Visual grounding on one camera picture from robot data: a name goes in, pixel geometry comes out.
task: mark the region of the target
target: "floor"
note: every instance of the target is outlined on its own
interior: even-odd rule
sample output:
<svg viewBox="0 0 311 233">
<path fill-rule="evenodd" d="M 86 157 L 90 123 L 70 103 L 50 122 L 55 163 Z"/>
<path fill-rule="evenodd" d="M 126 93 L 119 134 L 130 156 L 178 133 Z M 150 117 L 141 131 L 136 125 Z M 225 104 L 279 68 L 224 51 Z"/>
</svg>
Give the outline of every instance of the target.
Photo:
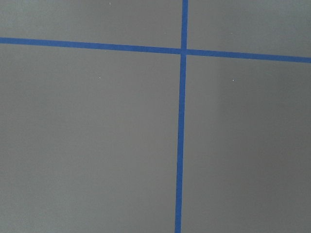
<svg viewBox="0 0 311 233">
<path fill-rule="evenodd" d="M 0 232 L 311 232 L 309 0 L 0 0 Z"/>
</svg>

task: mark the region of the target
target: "horizontal blue line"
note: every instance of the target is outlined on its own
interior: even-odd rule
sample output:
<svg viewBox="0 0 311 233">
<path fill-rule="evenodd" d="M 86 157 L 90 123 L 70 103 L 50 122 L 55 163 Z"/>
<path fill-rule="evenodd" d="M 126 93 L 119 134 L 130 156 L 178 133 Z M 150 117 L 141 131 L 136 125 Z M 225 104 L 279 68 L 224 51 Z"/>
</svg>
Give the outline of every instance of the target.
<svg viewBox="0 0 311 233">
<path fill-rule="evenodd" d="M 187 50 L 187 55 L 311 63 L 311 57 L 295 57 L 295 56 L 269 55 L 269 54 L 257 54 L 257 53 L 245 53 L 245 52 Z"/>
<path fill-rule="evenodd" d="M 24 39 L 24 38 L 8 38 L 8 37 L 0 37 L 0 44 L 36 45 L 36 46 L 52 46 L 52 47 L 93 49 L 93 50 L 118 50 L 118 51 L 180 54 L 180 49 L 175 48 L 161 48 L 161 47 L 136 46 L 136 45 L 115 45 L 115 44 L 73 42 L 73 41 L 60 41 L 60 40 L 38 40 L 38 39 Z"/>
<path fill-rule="evenodd" d="M 9 38 L 9 37 L 0 37 L 0 44 L 181 54 L 181 49 L 177 48 L 162 48 L 162 47 L 149 47 L 149 46 L 136 46 L 136 45 L 115 45 L 115 44 L 61 41 L 61 40 L 38 40 L 38 39 Z M 245 52 L 187 50 L 187 55 L 311 63 L 311 57 L 283 56 L 283 55 L 270 55 L 270 54 L 245 53 Z"/>
</svg>

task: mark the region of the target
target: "blue line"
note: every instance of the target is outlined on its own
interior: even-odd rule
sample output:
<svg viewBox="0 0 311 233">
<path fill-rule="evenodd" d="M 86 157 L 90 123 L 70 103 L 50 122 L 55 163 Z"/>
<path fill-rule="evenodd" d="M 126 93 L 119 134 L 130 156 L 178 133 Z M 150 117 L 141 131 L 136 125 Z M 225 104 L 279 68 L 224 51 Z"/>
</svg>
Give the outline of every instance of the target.
<svg viewBox="0 0 311 233">
<path fill-rule="evenodd" d="M 295 57 L 295 56 L 269 55 L 269 54 L 244 53 L 244 52 L 187 50 L 187 55 L 311 63 L 311 57 Z"/>
<path fill-rule="evenodd" d="M 161 48 L 161 47 L 136 46 L 136 45 L 115 45 L 115 44 L 73 42 L 73 41 L 60 41 L 60 40 L 37 40 L 37 39 L 8 38 L 8 37 L 0 37 L 0 44 L 180 54 L 180 49 L 175 48 Z"/>
<path fill-rule="evenodd" d="M 175 233 L 181 233 L 186 68 L 187 68 L 187 27 L 188 27 L 188 0 L 183 0 L 182 20 L 181 20 L 181 51 L 180 51 L 181 53 L 180 53 L 178 139 L 177 139 Z"/>
</svg>

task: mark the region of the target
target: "gray panel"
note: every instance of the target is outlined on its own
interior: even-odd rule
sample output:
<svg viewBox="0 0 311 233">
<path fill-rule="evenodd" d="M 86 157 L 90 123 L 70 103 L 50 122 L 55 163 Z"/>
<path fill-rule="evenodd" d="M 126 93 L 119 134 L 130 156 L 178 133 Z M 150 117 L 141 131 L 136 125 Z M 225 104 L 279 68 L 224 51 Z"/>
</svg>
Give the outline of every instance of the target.
<svg viewBox="0 0 311 233">
<path fill-rule="evenodd" d="M 179 56 L 0 51 L 0 232 L 173 232 Z"/>
<path fill-rule="evenodd" d="M 183 233 L 311 232 L 310 73 L 188 57 Z"/>
<path fill-rule="evenodd" d="M 180 47 L 181 1 L 0 0 L 0 36 Z"/>
<path fill-rule="evenodd" d="M 311 56 L 309 0 L 191 0 L 188 48 Z"/>
</svg>

